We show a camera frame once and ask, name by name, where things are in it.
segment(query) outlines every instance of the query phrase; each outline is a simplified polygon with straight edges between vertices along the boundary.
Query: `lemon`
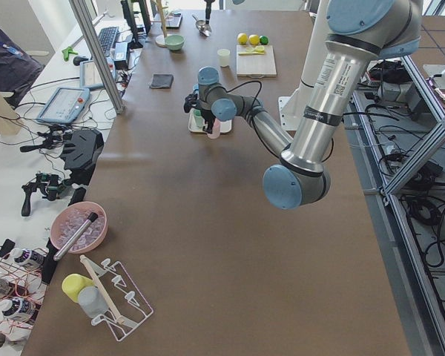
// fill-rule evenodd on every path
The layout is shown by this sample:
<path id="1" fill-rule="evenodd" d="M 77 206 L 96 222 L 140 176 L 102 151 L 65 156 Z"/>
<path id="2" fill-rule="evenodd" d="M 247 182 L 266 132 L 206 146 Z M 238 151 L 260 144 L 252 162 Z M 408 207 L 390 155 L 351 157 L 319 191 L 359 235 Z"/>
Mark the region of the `lemon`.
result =
<path id="1" fill-rule="evenodd" d="M 247 33 L 240 33 L 237 35 L 237 43 L 240 45 L 245 45 L 247 43 Z"/>
<path id="2" fill-rule="evenodd" d="M 259 44 L 259 35 L 250 35 L 249 36 L 249 43 L 253 46 L 256 46 Z"/>
<path id="3" fill-rule="evenodd" d="M 267 36 L 261 36 L 259 38 L 260 44 L 261 45 L 268 45 L 268 37 Z"/>

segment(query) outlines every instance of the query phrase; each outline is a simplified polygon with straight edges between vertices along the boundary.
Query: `robotic arm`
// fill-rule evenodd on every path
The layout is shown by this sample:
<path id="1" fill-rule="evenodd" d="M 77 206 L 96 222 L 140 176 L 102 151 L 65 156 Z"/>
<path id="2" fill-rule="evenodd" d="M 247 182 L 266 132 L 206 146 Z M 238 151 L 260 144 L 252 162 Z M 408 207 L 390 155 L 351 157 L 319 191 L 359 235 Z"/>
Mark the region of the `robotic arm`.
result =
<path id="1" fill-rule="evenodd" d="M 210 129 L 214 117 L 220 121 L 244 117 L 279 157 L 280 164 L 271 166 L 263 177 L 264 191 L 273 205 L 290 209 L 316 202 L 330 186 L 323 155 L 359 78 L 372 60 L 406 56 L 417 50 L 421 9 L 422 0 L 329 2 L 328 55 L 293 139 L 258 100 L 227 93 L 212 67 L 199 71 L 199 97 L 192 106 L 202 109 Z"/>

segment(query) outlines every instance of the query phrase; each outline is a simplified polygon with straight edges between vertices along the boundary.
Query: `keyboard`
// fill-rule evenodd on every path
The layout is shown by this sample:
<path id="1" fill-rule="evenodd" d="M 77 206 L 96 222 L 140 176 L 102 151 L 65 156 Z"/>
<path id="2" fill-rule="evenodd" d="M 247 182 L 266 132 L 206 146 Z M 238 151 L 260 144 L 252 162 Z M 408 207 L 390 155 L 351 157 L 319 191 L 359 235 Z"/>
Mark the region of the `keyboard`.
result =
<path id="1" fill-rule="evenodd" d="M 116 44 L 118 35 L 118 27 L 104 27 L 101 29 L 97 38 L 99 39 L 99 43 L 101 44 L 104 56 L 109 57 L 111 55 L 111 48 Z"/>

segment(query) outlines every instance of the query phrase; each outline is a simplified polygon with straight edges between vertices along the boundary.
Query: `light blue joint cover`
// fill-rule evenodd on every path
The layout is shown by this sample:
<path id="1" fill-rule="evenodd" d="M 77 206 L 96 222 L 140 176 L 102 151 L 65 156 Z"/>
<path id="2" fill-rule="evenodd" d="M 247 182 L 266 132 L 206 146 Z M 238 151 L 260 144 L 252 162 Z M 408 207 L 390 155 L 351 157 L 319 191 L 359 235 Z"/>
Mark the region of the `light blue joint cover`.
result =
<path id="1" fill-rule="evenodd" d="M 211 85 L 216 84 L 220 80 L 220 75 L 214 67 L 203 67 L 198 72 L 198 84 Z"/>
<path id="2" fill-rule="evenodd" d="M 266 170 L 263 188 L 268 201 L 279 209 L 295 209 L 302 203 L 300 182 L 283 165 L 273 165 Z"/>
<path id="3" fill-rule="evenodd" d="M 407 43 L 400 44 L 394 47 L 383 48 L 379 53 L 379 59 L 397 58 L 402 56 L 408 56 L 414 53 L 419 46 L 421 38 L 415 39 Z"/>
<path id="4" fill-rule="evenodd" d="M 354 35 L 377 24 L 395 0 L 331 0 L 326 11 L 328 26 L 340 35 Z"/>
<path id="5" fill-rule="evenodd" d="M 218 99 L 211 106 L 211 112 L 220 121 L 229 121 L 236 116 L 237 108 L 230 99 Z"/>

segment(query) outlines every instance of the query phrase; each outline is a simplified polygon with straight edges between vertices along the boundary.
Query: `green bowl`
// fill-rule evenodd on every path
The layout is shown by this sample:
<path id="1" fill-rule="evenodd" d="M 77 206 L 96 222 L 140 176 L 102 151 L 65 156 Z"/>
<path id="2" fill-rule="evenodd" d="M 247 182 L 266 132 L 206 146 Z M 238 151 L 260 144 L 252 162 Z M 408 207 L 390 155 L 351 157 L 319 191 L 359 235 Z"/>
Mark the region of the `green bowl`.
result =
<path id="1" fill-rule="evenodd" d="M 169 50 L 181 50 L 185 44 L 185 37 L 181 35 L 168 35 L 165 38 L 165 45 Z"/>

